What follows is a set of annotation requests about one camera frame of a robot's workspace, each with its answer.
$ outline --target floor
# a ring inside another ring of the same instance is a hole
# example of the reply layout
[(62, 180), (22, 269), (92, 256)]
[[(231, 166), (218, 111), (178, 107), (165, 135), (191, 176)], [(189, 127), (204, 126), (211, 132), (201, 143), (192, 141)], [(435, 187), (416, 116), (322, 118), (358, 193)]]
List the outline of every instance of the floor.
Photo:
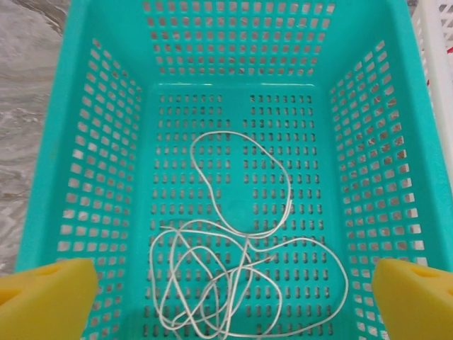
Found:
[(16, 262), (69, 3), (0, 0), (0, 276)]

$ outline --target basket bottom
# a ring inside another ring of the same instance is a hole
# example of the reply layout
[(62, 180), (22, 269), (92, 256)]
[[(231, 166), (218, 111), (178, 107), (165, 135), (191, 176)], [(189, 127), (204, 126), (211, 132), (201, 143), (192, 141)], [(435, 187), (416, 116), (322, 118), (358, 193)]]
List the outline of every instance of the basket bottom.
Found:
[[(198, 135), (212, 130), (233, 130), (250, 135), (279, 159), (292, 180), (293, 207), (285, 226), (275, 237), (256, 244), (269, 247), (284, 239), (313, 237), (325, 242), (341, 258), (337, 193), (333, 189), (332, 122), (322, 93), (313, 86), (161, 86), (149, 94), (144, 123), (144, 144), (139, 150), (138, 216), (132, 292), (139, 310), (134, 317), (137, 336), (174, 337), (156, 318), (149, 282), (150, 241), (159, 225), (180, 225), (188, 220), (218, 220), (207, 188), (190, 164), (189, 148)], [(197, 144), (198, 164), (212, 183), (217, 203), (230, 224), (240, 230), (265, 230), (281, 219), (286, 197), (282, 172), (250, 142), (236, 136), (214, 136)], [(196, 225), (194, 228), (206, 228)], [(216, 237), (194, 236), (193, 245), (209, 245), (227, 266), (240, 261), (233, 244)], [(172, 239), (156, 246), (157, 295), (168, 279), (168, 250)], [(181, 256), (186, 248), (177, 246)], [(311, 244), (293, 244), (277, 250), (272, 263), (259, 270), (277, 281), (283, 293), (283, 310), (273, 334), (306, 327), (333, 313), (344, 289), (334, 260)], [(200, 253), (213, 272), (218, 265)], [(202, 268), (188, 259), (179, 273), (188, 303), (198, 302), (208, 281)], [(245, 287), (245, 275), (239, 291)], [(205, 306), (212, 313), (211, 305)], [(174, 290), (164, 312), (174, 317), (183, 307)], [(272, 322), (277, 292), (263, 279), (255, 279), (232, 320), (233, 332), (259, 334)], [(332, 339), (343, 334), (342, 313), (332, 322), (304, 336)], [(195, 338), (192, 327), (180, 330)]]

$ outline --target perforated plastic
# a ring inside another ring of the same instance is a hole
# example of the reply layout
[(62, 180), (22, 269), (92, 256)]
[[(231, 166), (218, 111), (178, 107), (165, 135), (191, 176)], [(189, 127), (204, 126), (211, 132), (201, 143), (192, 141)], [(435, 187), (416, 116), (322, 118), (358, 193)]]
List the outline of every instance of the perforated plastic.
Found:
[[(150, 299), (149, 245), (160, 225), (217, 219), (188, 149), (204, 132), (234, 130), (272, 152), (292, 181), (285, 226), (260, 244), (312, 237), (350, 276), (342, 312), (302, 337), (387, 339), (370, 285), (376, 261), (452, 268), (451, 193), (414, 55), (404, 1), (75, 1), (18, 269), (92, 258), (100, 280), (85, 340), (173, 338)], [(231, 224), (253, 231), (280, 220), (285, 180), (254, 146), (210, 136), (196, 157)], [(171, 242), (156, 249), (157, 295)], [(224, 240), (190, 242), (239, 261)], [(274, 334), (340, 302), (340, 272), (311, 244), (283, 247), (259, 269), (285, 297)], [(178, 279), (189, 302), (207, 280), (190, 257)], [(169, 299), (174, 316), (182, 309), (174, 291)], [(231, 330), (263, 332), (276, 299), (257, 279)], [(181, 336), (195, 338), (189, 326)]]

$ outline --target white string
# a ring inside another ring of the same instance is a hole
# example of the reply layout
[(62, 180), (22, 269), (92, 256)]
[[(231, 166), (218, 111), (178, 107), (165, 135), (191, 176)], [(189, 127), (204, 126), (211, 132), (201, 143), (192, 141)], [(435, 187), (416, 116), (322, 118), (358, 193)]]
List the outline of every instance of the white string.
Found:
[[(206, 176), (203, 174), (201, 171), (200, 167), (197, 165), (197, 161), (194, 155), (195, 151), (195, 145), (204, 137), (209, 136), (209, 135), (219, 135), (219, 134), (227, 134), (227, 135), (235, 135), (244, 138), (245, 140), (248, 140), (249, 142), (252, 142), (255, 146), (257, 146), (262, 153), (266, 154), (274, 163), (278, 165), (282, 169), (282, 172), (285, 176), (286, 182), (287, 182), (287, 198), (286, 198), (286, 204), (285, 204), (285, 210), (282, 214), (281, 220), (276, 224), (275, 227), (273, 227), (270, 230), (266, 230), (264, 232), (254, 232), (254, 233), (248, 233), (248, 232), (240, 232), (233, 226), (231, 226), (226, 219), (224, 218), (223, 214), (220, 212), (220, 209), (217, 205), (217, 202), (215, 200), (215, 194), (212, 189), (212, 186), (210, 182), (207, 180)], [(344, 269), (343, 264), (341, 263), (340, 259), (336, 256), (336, 254), (330, 250), (327, 246), (324, 244), (316, 241), (315, 239), (310, 239), (308, 237), (296, 237), (291, 240), (287, 240), (283, 243), (277, 244), (275, 246), (271, 246), (265, 249), (258, 249), (252, 245), (250, 242), (251, 239), (264, 239), (266, 237), (269, 237), (276, 233), (276, 231), (279, 230), (279, 228), (286, 222), (287, 218), (289, 217), (290, 211), (291, 211), (291, 206), (292, 206), (292, 200), (291, 200), (291, 193), (292, 193), (292, 187), (289, 179), (289, 175), (284, 168), (284, 166), (274, 158), (273, 155), (271, 155), (263, 146), (258, 144), (255, 140), (251, 139), (249, 136), (244, 135), (239, 132), (234, 132), (234, 131), (226, 131), (226, 130), (220, 130), (220, 131), (211, 131), (211, 132), (206, 132), (202, 134), (201, 136), (197, 137), (191, 144), (190, 146), (190, 160), (195, 167), (195, 170), (199, 173), (201, 176), (202, 180), (205, 182), (207, 189), (210, 194), (210, 198), (212, 201), (212, 205), (219, 217), (219, 219), (222, 221), (223, 225), (220, 223), (216, 223), (213, 221), (209, 220), (203, 220), (203, 219), (197, 219), (197, 220), (191, 220), (189, 222), (184, 223), (181, 227), (175, 228), (175, 227), (167, 227), (167, 226), (162, 226), (161, 228), (163, 229), (163, 232), (161, 232), (157, 237), (154, 239), (154, 241), (151, 243), (150, 249), (149, 249), (149, 279), (151, 281), (151, 289), (152, 289), (152, 300), (153, 304), (156, 308), (157, 315), (159, 316), (159, 321), (162, 324), (163, 327), (165, 327), (167, 330), (172, 331), (178, 339), (182, 339), (181, 336), (178, 334), (178, 330), (182, 329), (183, 327), (187, 326), (190, 324), (193, 329), (195, 330), (195, 333), (201, 338), (201, 339), (213, 339), (215, 337), (220, 337), (220, 339), (226, 339), (228, 336), (236, 336), (236, 337), (241, 337), (241, 338), (250, 338), (250, 337), (256, 337), (257, 339), (266, 339), (266, 338), (275, 338), (275, 337), (284, 337), (284, 336), (291, 336), (295, 334), (300, 334), (302, 332), (308, 331), (309, 329), (313, 329), (314, 327), (320, 326), (322, 324), (325, 324), (326, 322), (329, 322), (332, 320), (343, 308), (346, 299), (348, 297), (348, 291), (349, 291), (349, 279), (348, 275), (346, 273), (346, 270)], [(189, 226), (195, 224), (195, 223), (201, 223), (203, 225), (211, 225), (219, 230), (223, 230), (227, 234), (222, 234), (218, 232), (212, 232), (212, 231), (207, 231), (207, 230), (193, 230), (193, 229), (187, 229)], [(172, 234), (174, 235), (173, 243), (171, 245), (171, 249), (169, 252), (169, 273), (170, 277), (168, 279), (167, 285), (165, 287), (165, 291), (163, 295), (161, 296), (161, 301), (158, 301), (158, 298), (156, 296), (156, 276), (155, 276), (155, 269), (154, 269), (154, 247), (158, 243), (160, 239), (162, 239), (165, 235), (167, 234)], [(207, 236), (213, 236), (213, 237), (220, 237), (223, 239), (226, 239), (230, 241), (234, 246), (239, 248), (239, 251), (241, 252), (241, 260), (239, 262), (239, 265), (227, 269), (225, 265), (220, 261), (220, 259), (215, 255), (215, 253), (207, 246), (191, 246), (187, 239), (184, 237), (184, 234), (201, 234), (201, 235), (207, 235)], [(238, 237), (242, 240), (244, 240), (244, 245), (242, 246), (236, 239), (233, 237)], [(261, 273), (258, 269), (255, 268), (258, 264), (263, 264), (269, 261), (272, 261), (277, 254), (274, 254), (272, 256), (268, 256), (264, 259), (254, 261), (252, 262), (250, 255), (248, 254), (248, 250), (251, 249), (252, 251), (256, 253), (268, 253), (271, 251), (274, 251), (280, 247), (286, 246), (288, 244), (295, 244), (295, 242), (298, 241), (305, 241), (305, 242), (311, 242), (312, 244), (315, 244), (324, 250), (326, 250), (335, 260), (337, 263), (338, 267), (340, 268), (340, 271), (343, 275), (343, 278), (345, 280), (345, 289), (344, 293), (342, 296), (342, 299), (340, 301), (339, 306), (335, 310), (334, 313), (332, 313), (330, 316), (327, 318), (321, 320), (320, 322), (317, 322), (315, 324), (311, 324), (305, 328), (298, 329), (296, 331), (291, 331), (288, 333), (284, 334), (269, 334), (275, 325), (278, 322), (278, 318), (280, 316), (280, 313), (282, 311), (282, 306), (283, 306), (283, 295), (282, 291), (278, 287), (278, 284), (269, 276), (265, 275), (264, 273)], [(174, 263), (174, 257), (175, 257), (175, 251), (176, 251), (176, 245), (177, 243), (182, 243), (186, 248), (187, 251), (183, 253), (183, 255), (178, 259), (176, 264)], [(215, 262), (219, 265), (221, 268), (221, 273), (218, 275), (214, 275), (213, 272), (203, 263), (202, 259), (199, 256), (200, 251), (206, 251), (211, 255), (211, 257), (215, 260)], [(179, 267), (182, 265), (186, 257), (191, 255), (195, 261), (197, 261), (198, 264), (202, 267), (202, 269), (206, 272), (207, 276), (209, 277), (209, 281), (207, 282), (206, 286), (203, 288), (203, 291), (200, 295), (200, 299), (196, 306), (194, 308), (190, 308), (188, 305), (187, 300), (185, 299), (183, 290), (181, 289), (180, 283), (178, 282), (177, 278), (177, 273), (180, 270)], [(240, 283), (240, 277), (243, 272), (249, 272), (248, 280), (246, 281), (246, 286), (243, 289), (242, 294), (240, 294), (239, 298), (236, 298), (236, 291), (238, 290), (238, 286)], [(234, 333), (230, 331), (231, 328), (231, 320), (232, 317), (235, 315), (237, 310), (240, 308), (241, 303), (243, 299), (246, 296), (247, 291), (249, 290), (254, 276), (260, 276), (264, 278), (266, 281), (268, 281), (277, 291), (277, 296), (278, 296), (278, 303), (277, 303), (277, 311), (275, 313), (275, 317), (270, 324), (270, 326), (261, 334), (242, 334), (242, 333)], [(221, 305), (220, 300), (219, 300), (219, 287), (217, 283), (220, 280), (226, 280), (226, 299), (224, 303)], [(171, 291), (171, 288), (174, 288), (176, 290), (176, 293), (178, 294), (178, 298), (181, 301), (184, 310), (176, 315), (173, 319), (168, 319), (167, 317), (164, 316), (164, 308), (166, 302), (168, 302), (168, 295)], [(205, 302), (210, 293), (214, 294), (214, 299), (215, 299), (215, 307), (216, 310), (209, 315), (205, 315)], [(201, 325), (207, 325), (210, 327), (214, 332), (210, 335), (206, 335), (201, 329), (200, 329), (200, 324)]]

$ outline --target plastic basket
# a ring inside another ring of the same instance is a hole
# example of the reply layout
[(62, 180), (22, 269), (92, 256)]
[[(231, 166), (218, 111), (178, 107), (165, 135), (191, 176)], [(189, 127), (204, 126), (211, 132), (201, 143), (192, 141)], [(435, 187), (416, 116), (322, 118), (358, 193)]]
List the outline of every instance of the plastic basket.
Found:
[[(84, 339), (173, 337), (150, 300), (150, 241), (163, 223), (217, 219), (190, 141), (246, 132), (292, 177), (277, 236), (325, 242), (350, 276), (341, 313), (302, 337), (386, 339), (370, 284), (377, 260), (453, 269), (452, 195), (416, 55), (403, 0), (73, 1), (17, 269), (92, 258), (100, 281)], [(251, 145), (203, 140), (197, 158), (232, 224), (280, 219), (280, 172)], [(195, 241), (222, 261), (238, 256)], [(160, 247), (163, 287), (169, 243)], [(205, 277), (186, 268), (196, 301)], [(339, 270), (315, 246), (281, 249), (261, 270), (286, 299), (274, 334), (339, 303)], [(232, 330), (259, 333), (275, 305), (256, 281)]]
[(453, 1), (420, 1), (413, 15), (413, 25), (447, 170), (453, 179)]

